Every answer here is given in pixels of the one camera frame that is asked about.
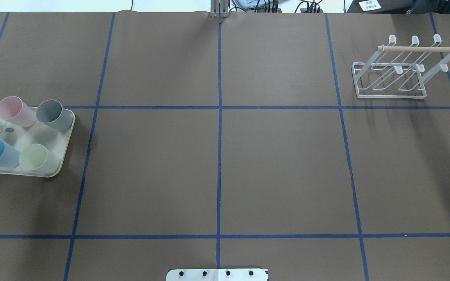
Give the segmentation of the white metal base plate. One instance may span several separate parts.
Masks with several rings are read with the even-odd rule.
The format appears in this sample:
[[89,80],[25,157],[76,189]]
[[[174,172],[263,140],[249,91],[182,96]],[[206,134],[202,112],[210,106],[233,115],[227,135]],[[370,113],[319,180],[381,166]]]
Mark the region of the white metal base plate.
[[166,281],[268,281],[267,269],[180,269],[170,270]]

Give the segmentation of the pink plastic cup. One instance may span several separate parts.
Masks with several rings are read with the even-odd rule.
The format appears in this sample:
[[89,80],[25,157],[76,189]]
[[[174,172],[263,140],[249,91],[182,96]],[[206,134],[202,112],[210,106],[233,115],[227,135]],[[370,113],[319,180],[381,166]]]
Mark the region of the pink plastic cup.
[[23,128],[36,122],[35,112],[17,96],[8,96],[0,101],[0,118]]

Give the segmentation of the brown paper table mat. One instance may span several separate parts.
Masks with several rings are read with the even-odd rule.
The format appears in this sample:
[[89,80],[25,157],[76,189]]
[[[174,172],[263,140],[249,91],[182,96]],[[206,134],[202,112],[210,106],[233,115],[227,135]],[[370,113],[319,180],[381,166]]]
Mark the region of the brown paper table mat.
[[357,98],[391,34],[450,16],[0,13],[0,100],[77,116],[57,176],[0,174],[0,281],[450,281],[450,62]]

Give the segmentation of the aluminium frame post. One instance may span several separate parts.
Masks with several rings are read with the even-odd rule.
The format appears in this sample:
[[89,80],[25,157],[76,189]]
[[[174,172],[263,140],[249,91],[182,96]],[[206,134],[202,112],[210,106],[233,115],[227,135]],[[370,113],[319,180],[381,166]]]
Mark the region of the aluminium frame post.
[[230,0],[211,0],[210,1],[210,17],[211,18],[228,18],[230,15]]

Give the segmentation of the beige paper cup tray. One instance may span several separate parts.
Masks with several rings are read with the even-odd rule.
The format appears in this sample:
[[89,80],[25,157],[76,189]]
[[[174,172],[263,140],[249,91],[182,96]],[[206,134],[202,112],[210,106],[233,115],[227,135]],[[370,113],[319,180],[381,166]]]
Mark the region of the beige paper cup tray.
[[58,167],[51,173],[42,173],[35,171],[28,171],[21,166],[6,168],[0,167],[0,174],[20,175],[20,176],[34,176],[51,178],[56,176],[63,165],[66,155],[67,147],[70,141],[74,124],[75,114],[71,110],[66,110],[70,116],[73,117],[73,122],[68,130],[58,131],[46,124],[36,121],[32,126],[23,128],[13,123],[0,119],[0,138],[10,144],[18,151],[22,151],[26,146],[38,143],[45,146],[50,152],[52,152],[58,159]]

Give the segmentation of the pale green plastic cup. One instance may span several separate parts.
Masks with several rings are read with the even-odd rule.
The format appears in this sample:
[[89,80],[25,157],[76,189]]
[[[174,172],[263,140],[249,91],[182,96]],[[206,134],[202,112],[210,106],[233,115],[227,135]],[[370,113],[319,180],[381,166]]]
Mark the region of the pale green plastic cup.
[[60,160],[42,144],[31,144],[20,153],[18,163],[27,171],[53,174],[59,169]]

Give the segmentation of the grey plastic cup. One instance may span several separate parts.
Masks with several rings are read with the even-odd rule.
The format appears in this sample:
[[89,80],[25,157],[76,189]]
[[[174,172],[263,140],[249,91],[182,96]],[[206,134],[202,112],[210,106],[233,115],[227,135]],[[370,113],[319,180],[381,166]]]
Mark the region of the grey plastic cup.
[[36,109],[39,122],[58,131],[65,131],[73,124],[73,115],[57,100],[46,100]]

